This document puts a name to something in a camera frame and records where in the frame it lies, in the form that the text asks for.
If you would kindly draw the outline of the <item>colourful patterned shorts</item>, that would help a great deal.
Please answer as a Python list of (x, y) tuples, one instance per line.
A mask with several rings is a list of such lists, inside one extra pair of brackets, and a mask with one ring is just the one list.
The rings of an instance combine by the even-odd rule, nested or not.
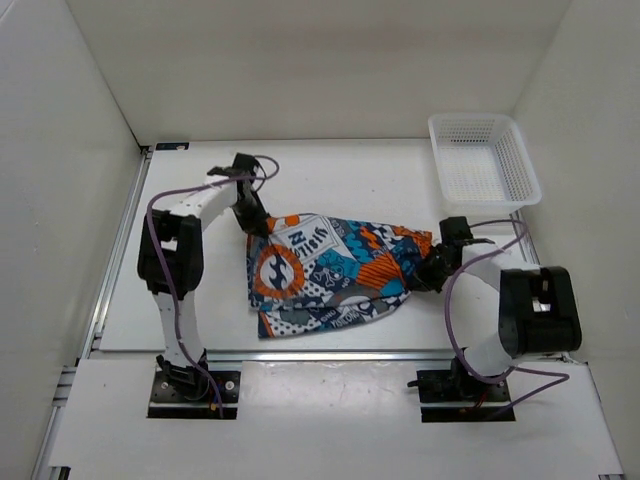
[(429, 231), (315, 213), (269, 218), (246, 243), (261, 339), (351, 328), (392, 314), (433, 249)]

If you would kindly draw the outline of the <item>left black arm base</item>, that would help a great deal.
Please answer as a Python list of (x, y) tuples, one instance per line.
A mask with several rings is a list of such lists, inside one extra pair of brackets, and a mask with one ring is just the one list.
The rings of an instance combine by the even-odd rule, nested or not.
[(159, 363), (151, 387), (150, 419), (235, 420), (241, 387), (240, 370), (209, 371), (208, 378), (193, 368), (172, 369)]

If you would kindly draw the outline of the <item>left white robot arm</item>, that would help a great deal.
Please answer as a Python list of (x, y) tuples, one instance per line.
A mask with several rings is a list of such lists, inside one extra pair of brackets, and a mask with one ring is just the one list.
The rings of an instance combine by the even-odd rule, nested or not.
[(146, 206), (137, 274), (161, 317), (165, 351), (158, 365), (188, 400), (202, 398), (210, 386), (195, 312), (205, 266), (203, 234), (230, 210), (245, 234), (268, 236), (268, 213), (254, 183), (277, 173), (267, 173), (263, 160), (279, 166), (265, 155), (238, 153), (230, 166), (211, 168), (202, 184), (162, 191)]

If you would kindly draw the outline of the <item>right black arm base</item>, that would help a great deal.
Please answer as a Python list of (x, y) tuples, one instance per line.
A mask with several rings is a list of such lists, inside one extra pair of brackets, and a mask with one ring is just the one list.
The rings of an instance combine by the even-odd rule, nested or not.
[(478, 382), (473, 377), (460, 382), (449, 370), (418, 370), (407, 383), (417, 393), (424, 424), (514, 422), (511, 396), (505, 381)]

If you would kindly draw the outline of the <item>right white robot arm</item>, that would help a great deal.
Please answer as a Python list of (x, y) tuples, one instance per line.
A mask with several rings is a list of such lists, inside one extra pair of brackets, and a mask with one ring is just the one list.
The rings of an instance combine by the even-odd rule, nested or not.
[[(477, 396), (485, 384), (506, 378), (527, 357), (572, 352), (582, 344), (582, 328), (569, 272), (513, 256), (489, 239), (476, 238), (463, 217), (439, 223), (441, 242), (419, 264), (409, 285), (444, 294), (445, 329), (454, 350), (449, 387), (460, 399)], [(452, 325), (456, 281), (470, 274), (498, 293), (497, 327), (485, 340), (463, 348)]]

